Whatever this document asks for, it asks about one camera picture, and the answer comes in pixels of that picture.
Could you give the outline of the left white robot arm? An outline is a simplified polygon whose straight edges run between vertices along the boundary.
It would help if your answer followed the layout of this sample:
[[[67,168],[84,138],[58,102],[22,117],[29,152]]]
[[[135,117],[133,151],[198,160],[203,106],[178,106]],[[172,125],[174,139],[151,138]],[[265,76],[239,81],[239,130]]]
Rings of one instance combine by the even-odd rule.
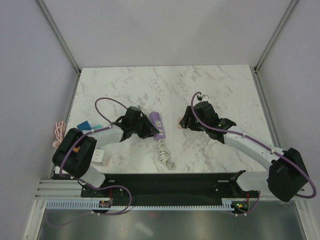
[[[71,128],[55,151],[52,162],[59,167],[61,177],[72,177],[92,187],[99,197],[106,196],[110,185],[106,176],[91,165],[96,149],[120,143],[136,134],[139,138],[153,137],[160,131],[137,107],[130,106],[125,115],[109,126],[80,131]]]

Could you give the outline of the left aluminium frame post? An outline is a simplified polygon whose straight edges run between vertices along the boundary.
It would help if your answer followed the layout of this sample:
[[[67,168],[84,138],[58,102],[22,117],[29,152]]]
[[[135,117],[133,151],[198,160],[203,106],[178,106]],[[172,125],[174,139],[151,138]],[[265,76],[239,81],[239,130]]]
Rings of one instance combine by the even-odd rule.
[[[47,24],[49,25],[51,32],[55,36],[58,44],[60,45],[62,51],[64,52],[65,56],[67,57],[73,70],[75,71],[76,75],[79,77],[81,75],[81,69],[80,69],[79,65],[77,64],[69,46],[67,45],[61,31],[59,30],[58,25],[56,24],[56,21],[54,20],[52,14],[50,13],[50,10],[47,7],[45,1],[44,0],[35,0],[34,2],[37,5],[37,7],[39,8],[40,12],[42,13]]]

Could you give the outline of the white cube socket adapter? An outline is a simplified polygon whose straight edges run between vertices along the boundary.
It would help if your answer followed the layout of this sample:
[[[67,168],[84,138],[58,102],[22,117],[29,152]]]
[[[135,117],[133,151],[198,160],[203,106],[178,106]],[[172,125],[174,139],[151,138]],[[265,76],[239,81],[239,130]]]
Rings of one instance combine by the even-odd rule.
[[[92,162],[96,165],[102,165],[105,151],[102,149],[95,149],[92,155]]]

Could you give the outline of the right aluminium frame post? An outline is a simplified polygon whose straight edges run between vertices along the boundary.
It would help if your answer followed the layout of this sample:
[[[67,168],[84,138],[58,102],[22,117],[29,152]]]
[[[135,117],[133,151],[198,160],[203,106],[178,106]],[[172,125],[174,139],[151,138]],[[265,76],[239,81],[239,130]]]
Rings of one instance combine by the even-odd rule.
[[[286,24],[288,23],[291,15],[295,11],[295,9],[296,9],[296,7],[298,6],[299,3],[300,3],[300,0],[291,0],[289,2],[288,6],[286,7],[286,9],[285,9],[285,11],[283,13],[283,15],[280,18],[275,30],[273,31],[270,39],[268,40],[267,45],[265,46],[264,50],[262,51],[262,54],[260,55],[257,63],[253,67],[253,71],[254,71],[255,74],[257,74],[258,71],[260,70],[260,68],[262,67],[265,59],[269,55],[269,52],[272,50],[274,44],[276,43],[277,39],[281,35],[282,31],[284,30]]]

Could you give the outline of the aluminium frame post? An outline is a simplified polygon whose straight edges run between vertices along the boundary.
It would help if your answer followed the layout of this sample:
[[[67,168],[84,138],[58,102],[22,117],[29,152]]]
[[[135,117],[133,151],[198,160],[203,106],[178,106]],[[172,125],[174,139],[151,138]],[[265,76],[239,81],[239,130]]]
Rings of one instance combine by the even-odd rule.
[[[296,9],[296,7],[298,6],[299,3],[300,3],[300,0],[291,0],[289,2],[288,6],[286,7],[286,9],[285,9],[285,11],[283,13],[283,15],[280,18],[275,30],[273,31],[270,39],[268,40],[267,45],[265,46],[264,50],[262,51],[262,54],[260,55],[257,63],[253,67],[253,71],[254,71],[255,74],[257,74],[258,71],[260,70],[260,68],[262,67],[265,59],[269,55],[269,52],[272,50],[274,44],[276,43],[277,39],[281,35],[282,31],[284,30],[286,24],[288,23],[291,15],[295,11],[295,9]]]
[[[79,77],[81,75],[81,69],[80,69],[79,65],[77,64],[69,46],[67,45],[61,31],[59,30],[58,25],[56,24],[56,21],[54,20],[52,14],[50,13],[50,10],[47,7],[45,1],[44,0],[35,0],[34,2],[37,5],[37,7],[39,8],[40,12],[42,13],[47,24],[49,25],[51,32],[55,36],[58,44],[60,45],[62,51],[64,52],[65,56],[67,57],[73,70],[75,71],[76,75]]]

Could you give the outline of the purple power strip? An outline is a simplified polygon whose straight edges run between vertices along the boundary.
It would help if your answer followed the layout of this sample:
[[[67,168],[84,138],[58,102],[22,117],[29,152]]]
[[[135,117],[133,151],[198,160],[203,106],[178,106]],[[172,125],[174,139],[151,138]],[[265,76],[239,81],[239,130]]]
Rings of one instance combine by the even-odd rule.
[[[165,135],[165,130],[164,130],[164,125],[162,122],[162,118],[159,112],[152,111],[149,116],[148,116],[150,122],[152,125],[158,130],[158,133],[154,135],[154,138],[158,140],[164,140],[166,135]]]

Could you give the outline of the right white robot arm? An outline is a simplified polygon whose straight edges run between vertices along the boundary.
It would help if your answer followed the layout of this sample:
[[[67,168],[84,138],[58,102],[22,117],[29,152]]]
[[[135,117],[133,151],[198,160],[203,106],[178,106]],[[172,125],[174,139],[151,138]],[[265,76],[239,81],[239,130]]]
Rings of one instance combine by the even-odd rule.
[[[241,170],[229,191],[235,197],[248,191],[270,192],[283,202],[289,202],[307,184],[308,173],[299,151],[284,150],[247,134],[228,118],[220,118],[208,101],[187,106],[179,122],[183,129],[205,132],[211,139],[244,153],[265,170]]]

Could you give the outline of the blue cube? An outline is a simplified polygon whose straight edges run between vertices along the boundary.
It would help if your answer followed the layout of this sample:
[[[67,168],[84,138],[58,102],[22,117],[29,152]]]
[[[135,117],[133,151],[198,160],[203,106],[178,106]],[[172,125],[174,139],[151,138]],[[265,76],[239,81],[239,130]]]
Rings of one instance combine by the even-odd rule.
[[[87,120],[78,124],[76,128],[80,131],[89,131],[92,129],[90,123]]]

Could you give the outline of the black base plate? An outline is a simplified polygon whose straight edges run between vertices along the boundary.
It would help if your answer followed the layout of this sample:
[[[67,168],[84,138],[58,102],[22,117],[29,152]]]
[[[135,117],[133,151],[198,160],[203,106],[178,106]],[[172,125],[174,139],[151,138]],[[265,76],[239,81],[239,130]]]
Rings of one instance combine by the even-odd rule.
[[[236,183],[239,173],[108,173],[103,186],[85,186],[83,198],[111,197],[118,204],[217,204],[222,199],[256,198]]]

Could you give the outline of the teal triangular power strip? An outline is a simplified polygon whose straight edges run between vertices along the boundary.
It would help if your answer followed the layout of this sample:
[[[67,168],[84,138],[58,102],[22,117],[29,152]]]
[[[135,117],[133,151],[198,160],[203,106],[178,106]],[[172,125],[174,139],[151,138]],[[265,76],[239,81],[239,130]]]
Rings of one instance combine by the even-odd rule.
[[[98,125],[94,126],[92,129],[93,130],[99,130],[99,129],[102,129],[102,128],[103,128],[103,126],[98,124]]]

